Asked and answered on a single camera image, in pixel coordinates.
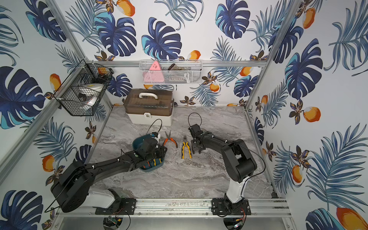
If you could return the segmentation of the yellow combination pliers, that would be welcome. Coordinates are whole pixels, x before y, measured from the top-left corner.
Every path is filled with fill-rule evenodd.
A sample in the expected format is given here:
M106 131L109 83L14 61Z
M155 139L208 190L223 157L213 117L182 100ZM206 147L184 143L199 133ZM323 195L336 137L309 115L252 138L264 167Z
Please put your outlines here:
M192 159L192 151L191 151L191 148L189 146L187 136L183 135L183 144L182 144L182 151L181 151L182 159L185 158L186 150L188 150L189 158Z

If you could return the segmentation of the white item in black basket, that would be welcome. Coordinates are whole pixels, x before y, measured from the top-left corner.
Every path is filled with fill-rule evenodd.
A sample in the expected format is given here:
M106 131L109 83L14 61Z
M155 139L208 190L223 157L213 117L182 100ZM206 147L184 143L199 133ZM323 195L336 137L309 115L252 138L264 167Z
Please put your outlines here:
M96 103L103 87L100 83L86 84L78 87L78 98L84 104L82 107L84 110L91 108Z

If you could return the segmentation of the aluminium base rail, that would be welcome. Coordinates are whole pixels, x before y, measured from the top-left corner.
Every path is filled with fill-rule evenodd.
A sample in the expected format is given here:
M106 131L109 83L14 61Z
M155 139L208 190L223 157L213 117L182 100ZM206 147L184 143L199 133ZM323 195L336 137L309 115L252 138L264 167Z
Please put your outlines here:
M213 198L135 198L137 200L133 218L217 218L211 212ZM227 215L227 218L247 216L251 218L291 218L287 201L281 198L247 198L251 215ZM58 211L58 218L99 218L124 215L96 215L97 205L82 205L78 209L64 213Z

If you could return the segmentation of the teal plastic storage tray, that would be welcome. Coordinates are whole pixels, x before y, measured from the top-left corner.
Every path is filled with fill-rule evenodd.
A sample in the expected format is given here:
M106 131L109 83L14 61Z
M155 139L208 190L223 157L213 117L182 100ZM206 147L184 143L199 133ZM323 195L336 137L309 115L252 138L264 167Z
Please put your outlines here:
M140 165L140 169L142 171L148 173L163 166L164 163L161 165L150 165L149 163L153 158L155 150L160 146L163 145L153 139L151 137L151 133L138 137L133 141L132 147L135 152L136 158L140 159L138 165Z

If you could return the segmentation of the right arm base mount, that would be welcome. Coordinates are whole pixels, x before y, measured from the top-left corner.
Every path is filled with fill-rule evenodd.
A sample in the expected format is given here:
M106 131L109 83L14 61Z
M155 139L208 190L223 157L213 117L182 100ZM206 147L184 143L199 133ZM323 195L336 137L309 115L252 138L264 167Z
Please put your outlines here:
M214 198L211 201L211 212L213 215L225 217L227 215L251 215L248 199L242 198L237 203L232 203L228 198Z

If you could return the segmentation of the orange long-nose pliers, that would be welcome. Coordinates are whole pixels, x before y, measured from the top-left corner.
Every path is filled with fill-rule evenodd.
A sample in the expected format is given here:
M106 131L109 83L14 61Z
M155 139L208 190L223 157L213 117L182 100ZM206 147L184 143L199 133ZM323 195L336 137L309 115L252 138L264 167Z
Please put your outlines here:
M166 139L165 139L163 145L165 145L167 142L171 141L171 142L173 142L175 144L175 147L178 148L177 142L175 141L175 139L173 139L171 137L171 131L169 133L165 132L165 135L166 135Z

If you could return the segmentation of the brown and white toolbox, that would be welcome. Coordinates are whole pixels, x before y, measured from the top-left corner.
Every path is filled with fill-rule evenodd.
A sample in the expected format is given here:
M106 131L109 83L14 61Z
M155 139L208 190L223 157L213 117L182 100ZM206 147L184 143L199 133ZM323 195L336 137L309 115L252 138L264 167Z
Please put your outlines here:
M161 119L163 126L171 126L173 93L165 90L132 89L125 99L124 108L134 124L150 125L156 119Z

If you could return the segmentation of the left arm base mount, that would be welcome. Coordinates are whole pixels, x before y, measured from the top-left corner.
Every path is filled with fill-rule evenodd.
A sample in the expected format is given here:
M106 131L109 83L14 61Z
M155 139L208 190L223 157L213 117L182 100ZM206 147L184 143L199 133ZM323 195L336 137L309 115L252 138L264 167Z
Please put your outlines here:
M122 198L114 189L109 189L114 196L114 202L108 208L96 208L96 215L133 215L137 200L134 198Z

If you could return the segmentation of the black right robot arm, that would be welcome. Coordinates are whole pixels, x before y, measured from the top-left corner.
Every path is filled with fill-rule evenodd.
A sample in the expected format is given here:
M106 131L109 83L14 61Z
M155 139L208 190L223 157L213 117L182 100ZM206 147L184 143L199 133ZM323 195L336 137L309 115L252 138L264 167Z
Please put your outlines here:
M222 155L226 172L230 177L229 188L225 193L225 199L231 204L239 203L244 199L243 190L247 180L257 169L250 150L242 139L235 141L225 140L215 136L209 131L203 131L198 124L189 127L193 138L193 150L200 153L211 149Z

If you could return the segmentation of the pink triangle item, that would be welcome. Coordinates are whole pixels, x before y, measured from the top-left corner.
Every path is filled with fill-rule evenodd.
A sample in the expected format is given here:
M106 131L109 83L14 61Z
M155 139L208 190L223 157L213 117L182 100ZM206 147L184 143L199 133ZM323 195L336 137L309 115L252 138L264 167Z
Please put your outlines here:
M165 81L164 75L158 61L154 61L148 71L143 73L143 81L145 84L157 84Z

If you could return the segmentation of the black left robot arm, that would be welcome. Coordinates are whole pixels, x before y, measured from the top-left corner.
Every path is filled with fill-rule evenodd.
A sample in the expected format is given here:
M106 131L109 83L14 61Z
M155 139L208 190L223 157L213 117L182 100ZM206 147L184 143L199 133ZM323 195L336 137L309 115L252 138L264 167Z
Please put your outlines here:
M90 187L96 182L142 168L156 159L164 160L166 153L167 147L151 136L145 137L138 149L114 159L89 164L73 162L54 181L51 192L64 213L72 212L84 203Z

